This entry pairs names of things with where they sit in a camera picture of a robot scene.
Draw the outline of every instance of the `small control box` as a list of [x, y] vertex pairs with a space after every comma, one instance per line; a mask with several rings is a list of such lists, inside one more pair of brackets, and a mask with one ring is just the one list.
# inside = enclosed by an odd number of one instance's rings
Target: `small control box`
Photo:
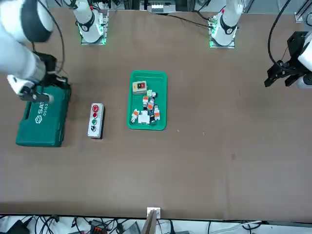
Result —
[[92, 103], [88, 126], [88, 137], [102, 139], [105, 108], [102, 103]]
[[136, 81], [132, 83], [133, 94], [145, 94], [147, 92], [146, 81]]

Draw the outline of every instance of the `robotic arm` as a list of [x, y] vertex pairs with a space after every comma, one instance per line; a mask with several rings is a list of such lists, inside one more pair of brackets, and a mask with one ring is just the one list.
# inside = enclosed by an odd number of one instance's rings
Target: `robotic arm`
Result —
[[217, 27], [212, 37], [219, 45], [227, 46], [232, 42], [243, 8], [241, 0], [227, 0], [226, 6], [217, 14]]
[[64, 79], [56, 75], [52, 55], [31, 52], [25, 42], [46, 42], [53, 22], [45, 0], [7, 0], [0, 2], [0, 71], [14, 92], [23, 100], [52, 102], [49, 94], [38, 87], [49, 85], [65, 88]]
[[312, 88], [312, 31], [294, 32], [287, 40], [290, 60], [279, 60], [268, 70], [265, 87], [271, 86], [277, 79], [286, 78], [285, 85], [297, 83], [300, 89]]

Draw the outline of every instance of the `red button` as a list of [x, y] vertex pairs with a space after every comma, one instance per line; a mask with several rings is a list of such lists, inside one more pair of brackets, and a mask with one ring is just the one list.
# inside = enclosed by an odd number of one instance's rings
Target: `red button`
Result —
[[92, 107], [92, 110], [93, 110], [94, 112], [98, 112], [98, 105], [94, 105], [94, 106]]

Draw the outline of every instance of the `plastic tray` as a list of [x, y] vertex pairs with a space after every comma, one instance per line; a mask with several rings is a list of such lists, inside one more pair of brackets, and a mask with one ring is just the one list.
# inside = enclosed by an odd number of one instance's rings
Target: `plastic tray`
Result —
[[[143, 110], [144, 94], [133, 95], [132, 83], [135, 81], [146, 81], [147, 89], [152, 89], [158, 94], [155, 98], [155, 104], [160, 110], [160, 120], [156, 121], [155, 125], [139, 124], [136, 120], [131, 123], [131, 115], [134, 109]], [[130, 77], [129, 98], [128, 98], [128, 115], [127, 124], [130, 129], [142, 130], [164, 130], [167, 123], [167, 74], [161, 71], [133, 71]]]

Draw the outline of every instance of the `brown table surface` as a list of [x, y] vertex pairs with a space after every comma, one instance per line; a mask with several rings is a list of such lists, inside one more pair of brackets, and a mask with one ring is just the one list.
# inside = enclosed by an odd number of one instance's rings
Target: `brown table surface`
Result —
[[[145, 217], [156, 206], [163, 218], [311, 220], [312, 92], [263, 84], [276, 15], [243, 15], [229, 50], [210, 49], [206, 29], [141, 11], [111, 14], [107, 45], [81, 46], [73, 13], [53, 14], [73, 90], [63, 146], [15, 145], [25, 103], [1, 79], [1, 212]], [[275, 59], [299, 29], [280, 18]], [[36, 47], [61, 60], [56, 29]], [[167, 73], [164, 131], [128, 129], [133, 70]], [[87, 136], [92, 102], [106, 106], [101, 141]]]

